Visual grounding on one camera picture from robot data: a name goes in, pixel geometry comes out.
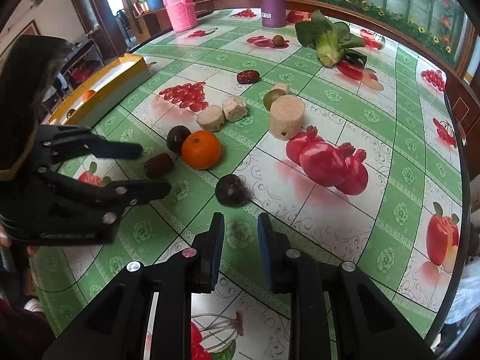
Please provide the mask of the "person left hand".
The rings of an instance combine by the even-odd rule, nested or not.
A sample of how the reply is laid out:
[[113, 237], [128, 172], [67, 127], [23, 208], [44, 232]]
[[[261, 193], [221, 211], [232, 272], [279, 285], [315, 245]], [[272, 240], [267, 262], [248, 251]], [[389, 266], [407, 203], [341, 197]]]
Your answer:
[[22, 250], [27, 254], [27, 256], [32, 257], [38, 251], [38, 246], [26, 245], [20, 241], [14, 241], [13, 239], [8, 236], [6, 230], [3, 226], [0, 227], [0, 243], [2, 246], [11, 248], [14, 247], [17, 250]]

